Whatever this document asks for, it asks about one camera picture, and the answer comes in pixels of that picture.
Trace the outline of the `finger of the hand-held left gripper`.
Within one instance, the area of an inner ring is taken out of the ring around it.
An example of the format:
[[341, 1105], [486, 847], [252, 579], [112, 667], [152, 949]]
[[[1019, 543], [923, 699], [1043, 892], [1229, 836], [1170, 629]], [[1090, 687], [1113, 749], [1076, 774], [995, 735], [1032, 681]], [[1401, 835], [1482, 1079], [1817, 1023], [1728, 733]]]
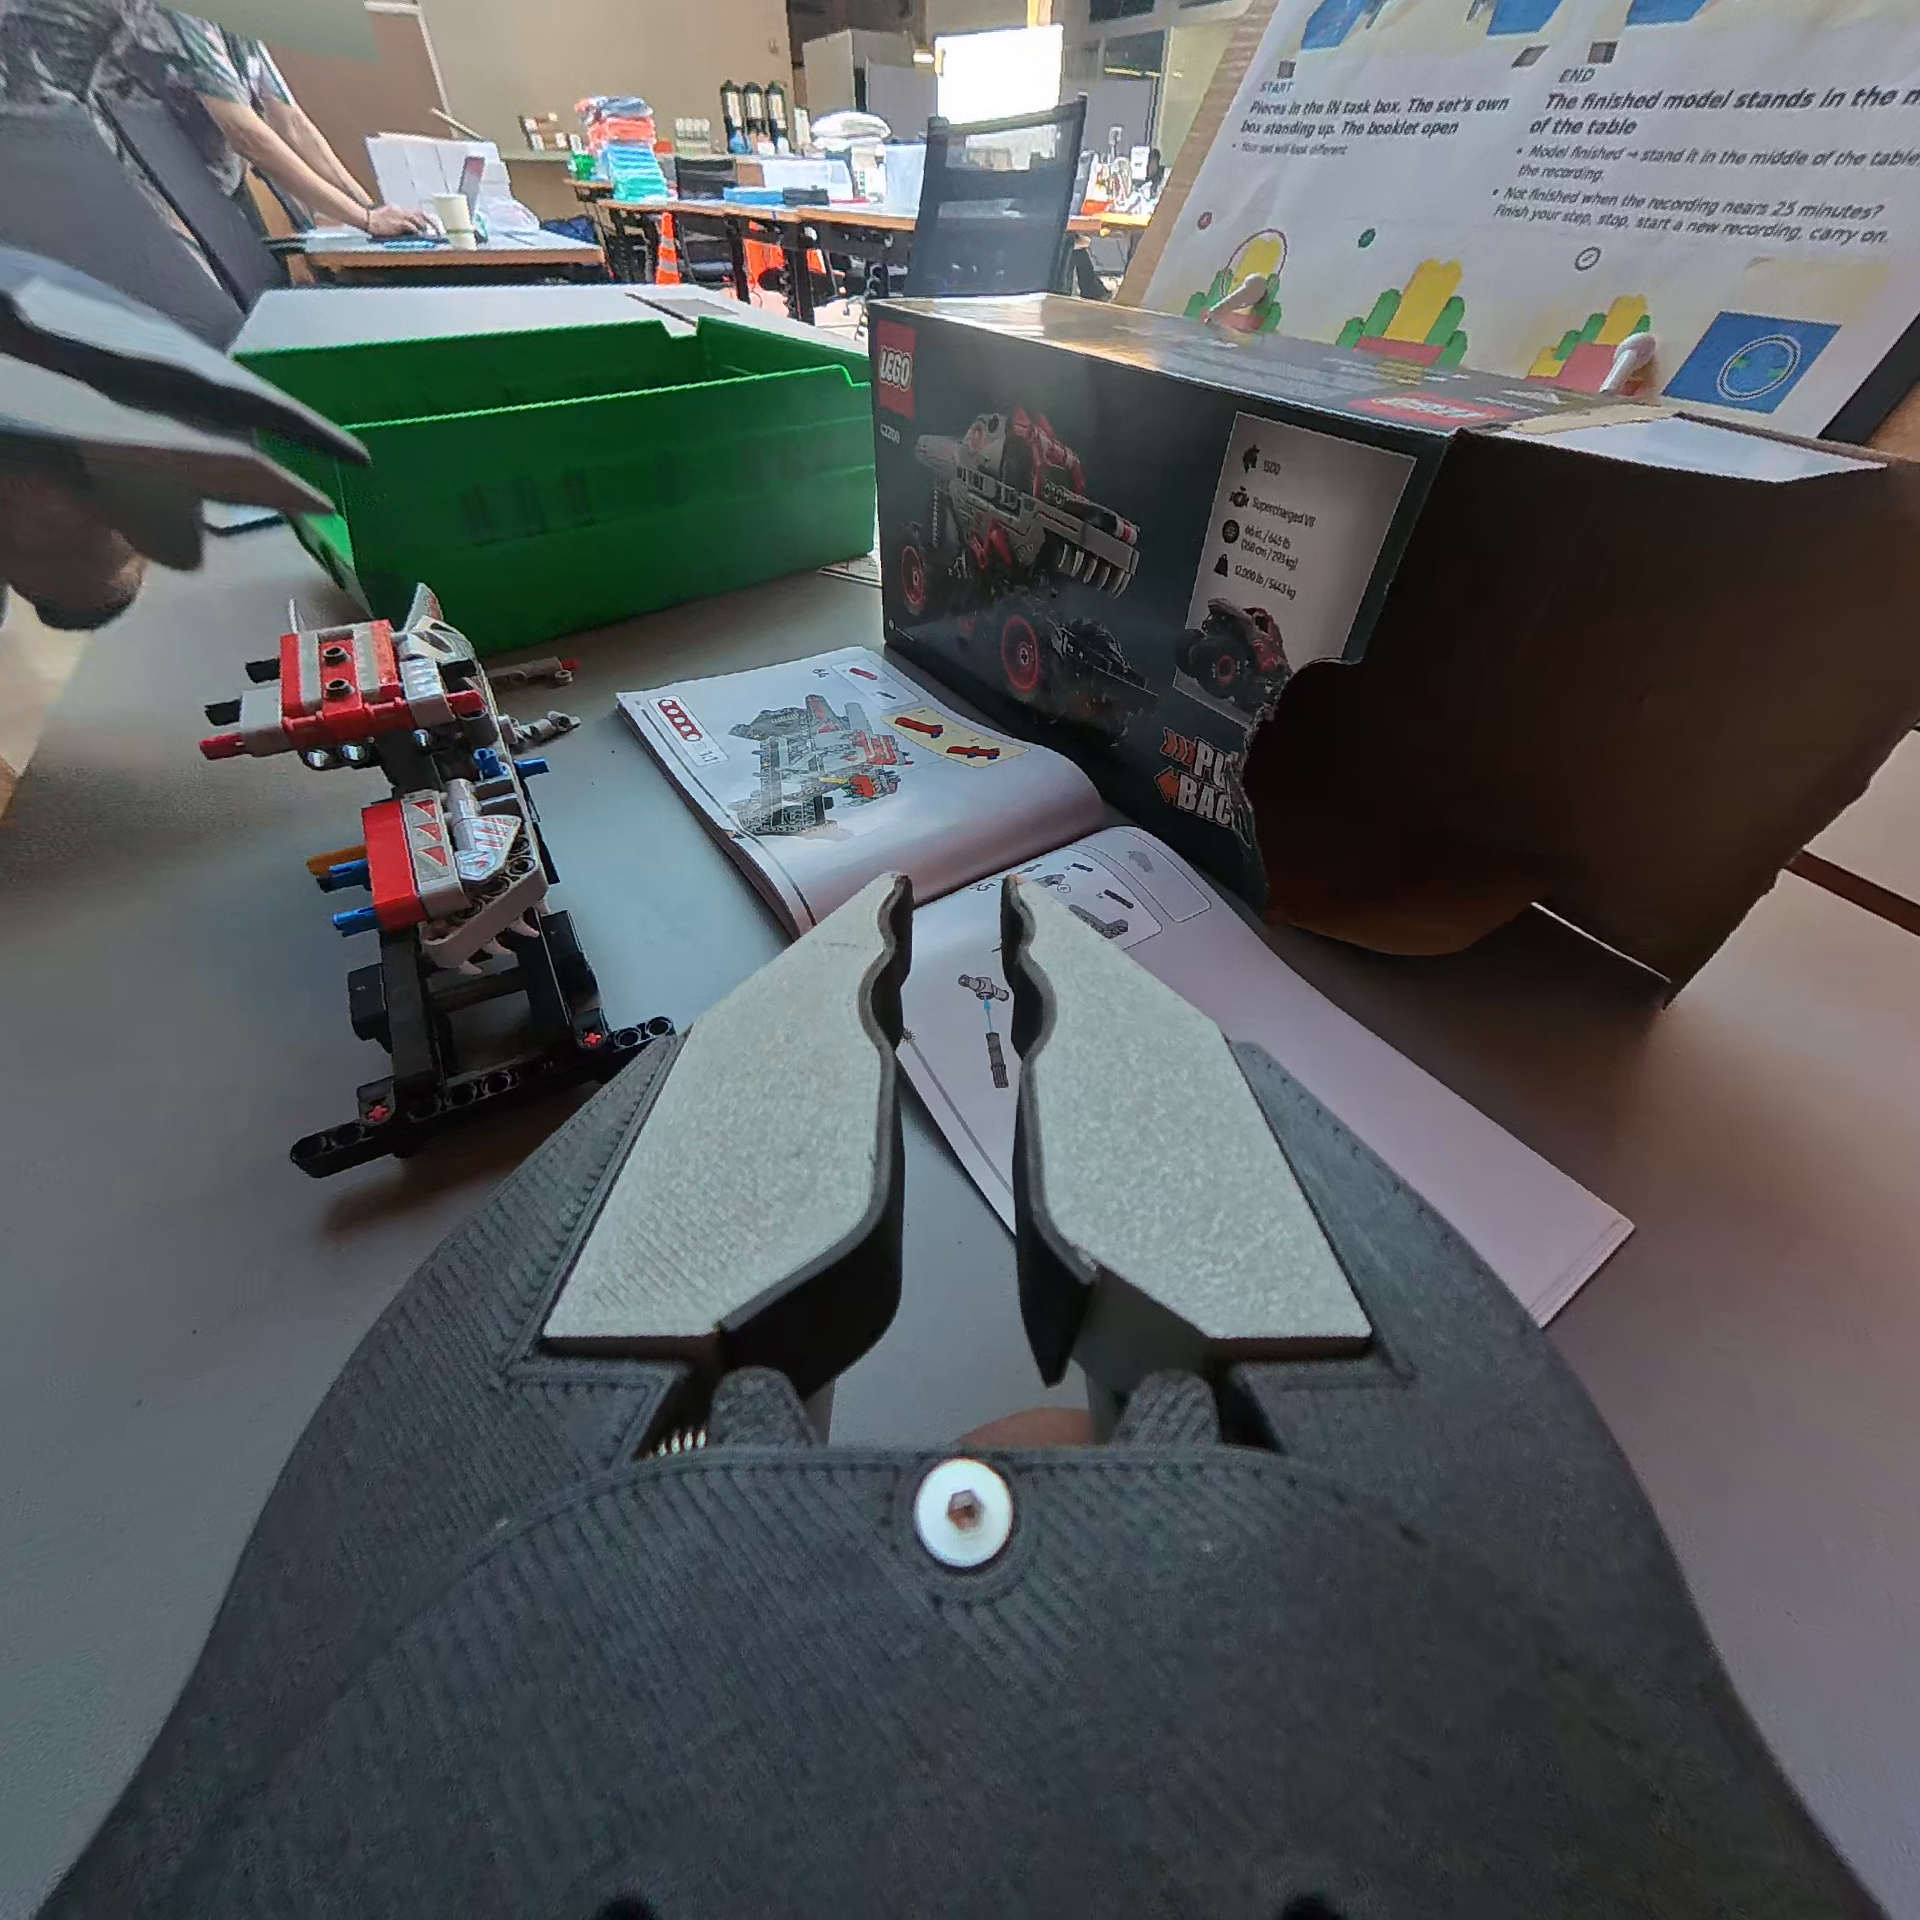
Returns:
[[3, 353], [97, 394], [206, 429], [258, 429], [371, 463], [337, 422], [163, 314], [48, 257], [3, 249]]
[[328, 493], [249, 436], [145, 413], [12, 358], [3, 365], [3, 444], [8, 469], [44, 469], [77, 486], [117, 535], [168, 569], [202, 565], [206, 501], [288, 521], [333, 514]]

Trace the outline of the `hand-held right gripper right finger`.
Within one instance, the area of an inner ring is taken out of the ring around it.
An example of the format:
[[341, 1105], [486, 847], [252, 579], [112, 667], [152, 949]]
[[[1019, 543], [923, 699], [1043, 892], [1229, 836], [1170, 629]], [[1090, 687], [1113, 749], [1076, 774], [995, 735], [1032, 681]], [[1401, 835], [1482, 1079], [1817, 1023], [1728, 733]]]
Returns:
[[1218, 1027], [1036, 881], [1002, 885], [1014, 1247], [1040, 1379], [1345, 1359], [1373, 1325]]

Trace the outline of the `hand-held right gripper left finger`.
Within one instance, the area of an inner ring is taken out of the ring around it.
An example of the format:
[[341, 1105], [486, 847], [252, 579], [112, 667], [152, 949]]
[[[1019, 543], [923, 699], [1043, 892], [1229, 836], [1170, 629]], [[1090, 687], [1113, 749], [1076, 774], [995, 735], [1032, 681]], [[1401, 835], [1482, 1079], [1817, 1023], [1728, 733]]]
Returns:
[[900, 1302], [909, 878], [885, 873], [681, 1039], [568, 1257], [554, 1353], [768, 1367], [812, 1399]]

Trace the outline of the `red and grey lego model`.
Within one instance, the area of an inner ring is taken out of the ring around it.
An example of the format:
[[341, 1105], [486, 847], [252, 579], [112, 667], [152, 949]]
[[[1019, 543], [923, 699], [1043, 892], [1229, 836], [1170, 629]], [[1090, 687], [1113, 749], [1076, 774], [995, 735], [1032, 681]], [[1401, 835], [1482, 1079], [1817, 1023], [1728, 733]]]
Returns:
[[392, 1063], [354, 1116], [293, 1143], [309, 1177], [408, 1158], [429, 1139], [581, 1083], [605, 1083], [675, 1036], [665, 1017], [613, 1023], [526, 790], [544, 733], [497, 702], [474, 645], [418, 585], [404, 618], [296, 629], [246, 662], [237, 699], [208, 703], [208, 761], [298, 757], [313, 772], [372, 770], [386, 793], [362, 839], [309, 860], [344, 937], [378, 940], [349, 971], [352, 1031]]

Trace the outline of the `green plastic bin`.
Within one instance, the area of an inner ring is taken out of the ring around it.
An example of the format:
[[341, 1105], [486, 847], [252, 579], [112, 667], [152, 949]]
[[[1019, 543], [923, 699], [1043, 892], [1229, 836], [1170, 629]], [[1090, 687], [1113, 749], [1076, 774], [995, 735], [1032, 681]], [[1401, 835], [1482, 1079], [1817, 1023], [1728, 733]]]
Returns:
[[369, 449], [357, 467], [269, 444], [330, 501], [296, 537], [365, 612], [426, 585], [507, 654], [872, 551], [862, 348], [731, 301], [512, 330], [402, 314], [268, 295], [234, 346]]

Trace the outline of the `lego instruction booklet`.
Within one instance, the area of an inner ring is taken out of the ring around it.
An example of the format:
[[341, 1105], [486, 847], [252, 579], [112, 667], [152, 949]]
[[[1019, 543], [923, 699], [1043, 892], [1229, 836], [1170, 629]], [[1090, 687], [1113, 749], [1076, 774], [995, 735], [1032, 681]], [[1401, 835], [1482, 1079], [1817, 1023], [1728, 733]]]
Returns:
[[912, 881], [906, 1071], [1004, 1227], [1019, 1068], [1000, 897], [1002, 878], [1022, 873], [1291, 1071], [1462, 1231], [1539, 1325], [1633, 1234], [1297, 977], [1158, 836], [1107, 823], [1067, 757], [987, 732], [877, 654], [626, 691], [618, 706], [794, 932], [883, 873]]

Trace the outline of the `dark lego set box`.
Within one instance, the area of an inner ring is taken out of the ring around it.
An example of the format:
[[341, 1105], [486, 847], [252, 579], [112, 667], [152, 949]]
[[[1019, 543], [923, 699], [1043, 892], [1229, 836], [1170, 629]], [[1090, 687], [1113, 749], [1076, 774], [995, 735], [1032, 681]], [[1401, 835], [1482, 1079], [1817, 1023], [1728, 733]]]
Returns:
[[1915, 462], [1066, 295], [872, 311], [888, 641], [1269, 919], [1685, 986], [1918, 706]]

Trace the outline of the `wooden background table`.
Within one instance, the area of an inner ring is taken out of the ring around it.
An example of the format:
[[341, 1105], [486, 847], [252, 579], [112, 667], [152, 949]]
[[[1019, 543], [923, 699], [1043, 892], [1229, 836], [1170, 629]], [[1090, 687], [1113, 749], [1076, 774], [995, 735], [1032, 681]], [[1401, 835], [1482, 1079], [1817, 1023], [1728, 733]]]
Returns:
[[306, 230], [284, 249], [328, 285], [464, 285], [609, 282], [605, 253], [547, 228], [501, 230], [457, 244], [452, 236], [376, 239], [352, 228]]

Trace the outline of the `stack of colourful packets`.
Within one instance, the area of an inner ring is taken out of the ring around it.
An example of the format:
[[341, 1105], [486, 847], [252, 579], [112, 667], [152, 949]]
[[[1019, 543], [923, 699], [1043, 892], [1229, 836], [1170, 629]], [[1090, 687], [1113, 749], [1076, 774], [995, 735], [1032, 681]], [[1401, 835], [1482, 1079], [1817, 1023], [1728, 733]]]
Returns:
[[638, 93], [600, 93], [576, 106], [593, 178], [610, 187], [616, 202], [661, 202], [665, 173], [656, 156], [654, 107]]

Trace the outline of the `black mesh office chair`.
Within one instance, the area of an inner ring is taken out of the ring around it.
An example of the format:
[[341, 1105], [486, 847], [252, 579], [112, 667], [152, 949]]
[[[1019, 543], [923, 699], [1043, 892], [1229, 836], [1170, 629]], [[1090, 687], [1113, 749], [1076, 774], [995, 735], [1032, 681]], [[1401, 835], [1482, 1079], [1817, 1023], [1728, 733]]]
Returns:
[[929, 118], [918, 217], [900, 298], [1024, 298], [1058, 287], [1089, 98], [1045, 111]]

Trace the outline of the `printed instruction poster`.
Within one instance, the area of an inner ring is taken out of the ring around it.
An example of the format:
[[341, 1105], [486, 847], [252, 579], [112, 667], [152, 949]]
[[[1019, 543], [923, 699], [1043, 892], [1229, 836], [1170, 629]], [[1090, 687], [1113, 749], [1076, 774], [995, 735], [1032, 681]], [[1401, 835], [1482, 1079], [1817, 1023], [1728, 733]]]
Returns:
[[1918, 4], [1269, 4], [1128, 298], [1915, 450]]

